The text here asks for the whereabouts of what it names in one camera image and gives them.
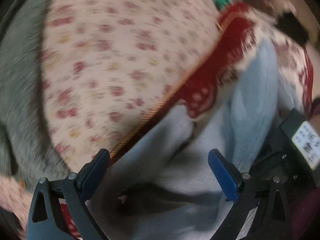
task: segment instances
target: pink floral pattern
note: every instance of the pink floral pattern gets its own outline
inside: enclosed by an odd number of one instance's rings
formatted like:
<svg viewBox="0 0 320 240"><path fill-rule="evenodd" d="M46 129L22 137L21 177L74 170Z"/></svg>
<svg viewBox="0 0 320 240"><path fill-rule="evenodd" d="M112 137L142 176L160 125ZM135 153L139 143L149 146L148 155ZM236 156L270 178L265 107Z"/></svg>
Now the pink floral pattern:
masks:
<svg viewBox="0 0 320 240"><path fill-rule="evenodd" d="M51 139L77 172L110 151L215 44L211 0L53 0L42 54Z"/></svg>

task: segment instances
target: green object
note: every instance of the green object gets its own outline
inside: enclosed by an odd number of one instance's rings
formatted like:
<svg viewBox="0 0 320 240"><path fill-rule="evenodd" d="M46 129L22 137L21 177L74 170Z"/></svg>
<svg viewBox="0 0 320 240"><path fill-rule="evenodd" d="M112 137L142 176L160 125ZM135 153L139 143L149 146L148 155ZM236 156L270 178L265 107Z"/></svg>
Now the green object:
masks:
<svg viewBox="0 0 320 240"><path fill-rule="evenodd" d="M214 5L220 11L222 8L224 8L226 5L230 3L230 0L213 0Z"/></svg>

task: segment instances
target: metal screw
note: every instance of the metal screw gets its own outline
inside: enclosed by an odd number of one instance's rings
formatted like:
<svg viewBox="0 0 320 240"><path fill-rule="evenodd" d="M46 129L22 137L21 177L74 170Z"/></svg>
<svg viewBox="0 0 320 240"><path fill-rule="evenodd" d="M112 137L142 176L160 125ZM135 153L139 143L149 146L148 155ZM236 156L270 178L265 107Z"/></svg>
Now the metal screw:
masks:
<svg viewBox="0 0 320 240"><path fill-rule="evenodd" d="M279 183L279 182L280 182L280 179L279 179L279 177L273 177L273 181L274 181L275 183Z"/></svg>
<svg viewBox="0 0 320 240"><path fill-rule="evenodd" d="M76 173L70 173L68 175L68 179L75 179L77 177L77 174Z"/></svg>
<svg viewBox="0 0 320 240"><path fill-rule="evenodd" d="M41 184L44 183L45 181L46 181L45 177L42 177L42 178L39 179L39 183L41 183Z"/></svg>
<svg viewBox="0 0 320 240"><path fill-rule="evenodd" d="M247 172L242 173L242 178L243 179L250 179L250 174Z"/></svg>

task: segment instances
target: light blue fabric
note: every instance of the light blue fabric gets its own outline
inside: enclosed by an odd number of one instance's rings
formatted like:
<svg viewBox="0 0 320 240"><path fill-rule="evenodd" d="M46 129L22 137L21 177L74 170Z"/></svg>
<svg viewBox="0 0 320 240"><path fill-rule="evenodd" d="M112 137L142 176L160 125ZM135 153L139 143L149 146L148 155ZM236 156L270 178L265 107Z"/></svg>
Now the light blue fabric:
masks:
<svg viewBox="0 0 320 240"><path fill-rule="evenodd" d="M182 121L181 106L172 109L107 171L100 184L89 208L105 234L111 240L210 239L231 205L221 200L221 188L207 163L208 152L217 148L238 169L248 171L275 116L278 82L275 49L263 40L230 100L177 155L172 143L187 138L182 123L187 124L188 117ZM279 99L288 93L292 100L281 104L294 104L292 90L283 84ZM167 132L174 131L157 136L160 127L167 125ZM127 196L125 205L119 205L120 194ZM119 206L126 207L124 213Z"/></svg>

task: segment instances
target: gold zipper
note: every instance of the gold zipper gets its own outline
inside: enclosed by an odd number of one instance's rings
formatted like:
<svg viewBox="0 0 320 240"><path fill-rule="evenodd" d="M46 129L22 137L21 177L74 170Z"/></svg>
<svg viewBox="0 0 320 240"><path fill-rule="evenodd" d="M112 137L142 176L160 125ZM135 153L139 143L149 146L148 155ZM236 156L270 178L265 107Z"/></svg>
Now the gold zipper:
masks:
<svg viewBox="0 0 320 240"><path fill-rule="evenodd" d="M110 153L110 157L113 158L115 157L118 152L122 149L122 147L124 147L131 139L133 136L135 136L148 122L149 120L154 117L159 110L173 97L173 95L186 83L186 81L193 75L194 72L196 72L199 67L201 67L206 61L207 59L210 57L210 55L212 54L212 52L216 49L217 45L219 44L224 32L226 31L226 29L228 28L228 26L231 24L231 22L239 16L243 16L243 14L240 13L230 13L227 18L223 21L223 23L221 25L218 24L218 22L216 22L217 28L220 31L220 37L218 38L217 42L212 46L212 49L210 50L210 53L208 53L208 55L205 57L205 59L203 59L201 61L200 64L198 64L198 66L194 69L192 69L191 71L189 71L185 77L182 79L182 81L180 81L178 83L177 86L175 86L174 88L171 88L171 90L164 96L164 98L158 103L156 104L149 112L148 114L146 114L143 119L141 120L141 123L135 128L133 129L124 139L122 139L119 144L116 146L116 148L114 148L112 150L112 152Z"/></svg>

